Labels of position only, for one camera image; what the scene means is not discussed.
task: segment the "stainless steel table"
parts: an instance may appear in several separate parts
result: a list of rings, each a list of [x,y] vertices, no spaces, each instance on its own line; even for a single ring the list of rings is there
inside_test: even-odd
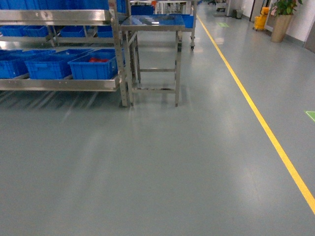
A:
[[[185,24],[181,16],[130,16],[121,25],[120,30],[123,34],[123,44],[126,54],[126,73],[129,87],[129,100],[133,105],[133,94],[144,92],[155,93],[174,93],[175,106],[178,106],[180,92],[180,75],[181,75],[181,56],[182,56],[182,36],[185,30]],[[139,52],[138,52],[138,31],[173,31],[176,32],[176,56],[174,68],[147,68],[140,69]],[[131,71],[135,70],[139,84],[141,83],[141,72],[174,72],[175,88],[141,88],[135,86],[135,76]]]

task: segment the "trash bin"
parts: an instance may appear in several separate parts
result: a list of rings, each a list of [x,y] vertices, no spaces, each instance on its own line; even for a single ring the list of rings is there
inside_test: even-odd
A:
[[[243,15],[243,10],[236,10],[236,19],[241,19]]]
[[[232,11],[232,18],[236,18],[236,16],[237,16],[237,11],[236,11],[236,10],[233,10],[233,11]]]

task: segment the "yellow floor line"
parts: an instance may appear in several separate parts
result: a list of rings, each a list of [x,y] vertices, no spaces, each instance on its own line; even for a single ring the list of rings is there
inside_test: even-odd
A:
[[[298,188],[300,189],[302,195],[304,196],[306,202],[309,204],[311,210],[313,211],[313,214],[315,215],[315,199],[314,199],[313,195],[311,194],[310,190],[308,189],[308,187],[306,186],[306,184],[302,180],[302,178],[299,175],[299,173],[296,171],[294,165],[292,164],[292,162],[290,161],[289,157],[285,153],[284,149],[280,145],[280,143],[277,140],[276,136],[271,131],[271,129],[268,126],[267,122],[262,117],[262,115],[259,112],[258,108],[256,107],[256,105],[252,101],[251,97],[249,96],[249,94],[245,90],[244,86],[242,85],[241,81],[239,80],[239,78],[235,74],[235,72],[232,69],[231,65],[226,60],[225,56],[221,52],[220,48],[218,47],[218,45],[216,44],[216,42],[214,41],[214,39],[212,38],[212,36],[210,35],[209,31],[207,30],[207,28],[205,27],[205,25],[203,24],[202,20],[199,18],[198,15],[197,15],[197,19],[200,21],[202,27],[206,31],[208,37],[210,38],[210,40],[213,43],[213,45],[216,48],[216,50],[218,51],[219,55],[221,56],[222,60],[224,61],[225,65],[226,65],[226,67],[230,71],[231,75],[233,76],[236,84],[238,85],[238,87],[242,91],[242,93],[243,93],[244,97],[246,98],[248,104],[250,105],[252,111],[255,113],[255,115],[256,115],[257,119],[259,120],[261,126],[265,130],[265,132],[268,135],[270,141],[272,142],[273,146],[275,147],[276,151],[278,152],[278,154],[279,154],[280,158],[282,159],[285,167],[289,171],[290,175],[292,176],[293,180],[295,181],[296,185],[298,186]]]

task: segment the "green floor marking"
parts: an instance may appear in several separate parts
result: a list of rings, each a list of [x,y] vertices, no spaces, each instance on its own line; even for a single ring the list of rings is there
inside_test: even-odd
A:
[[[305,112],[315,122],[315,112]]]
[[[227,23],[222,23],[222,22],[218,22],[218,25],[219,26],[221,26],[221,27],[229,27],[228,25],[227,25]]]

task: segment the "blue box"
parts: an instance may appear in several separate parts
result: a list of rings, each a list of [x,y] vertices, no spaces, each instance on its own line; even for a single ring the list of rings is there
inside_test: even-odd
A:
[[[68,10],[79,10],[81,9],[80,0],[66,0],[65,5]]]
[[[141,6],[141,5],[134,5],[131,6],[131,14],[132,15],[153,15],[154,7],[153,6]]]
[[[97,35],[100,38],[112,38],[113,31],[111,26],[98,26]]]
[[[66,9],[66,5],[64,0],[0,0],[0,9],[60,10]]]
[[[109,9],[107,0],[81,0],[81,8],[82,9]]]
[[[171,14],[170,16],[182,16],[185,28],[192,29],[193,28],[193,16],[188,14]]]
[[[126,0],[117,0],[117,11],[126,13]]]
[[[0,78],[12,79],[28,73],[25,61],[55,52],[55,50],[32,50],[27,52],[12,52],[0,56]]]
[[[109,59],[108,62],[89,62],[91,58]],[[69,62],[75,80],[110,80],[117,73],[116,57],[111,53],[90,53]]]
[[[85,37],[83,26],[66,26],[61,31],[60,34],[65,38],[83,38]]]
[[[11,53],[20,53],[23,50],[0,50],[0,56],[2,55],[9,55]]]
[[[77,55],[51,54],[28,60],[26,66],[33,80],[62,80],[71,75],[68,62],[78,58]]]
[[[115,48],[103,48],[103,49],[96,50],[93,53],[111,53],[111,55],[113,57],[116,56]],[[122,53],[123,53],[123,59],[124,59],[124,65],[125,65],[126,64],[126,58],[125,58],[125,52],[123,49],[122,49]]]
[[[93,49],[67,49],[54,53],[53,55],[83,56],[83,54],[87,54],[92,51]]]
[[[3,36],[23,37],[26,35],[25,26],[2,26],[0,32]]]
[[[46,26],[27,26],[24,31],[28,37],[46,37],[48,35]]]

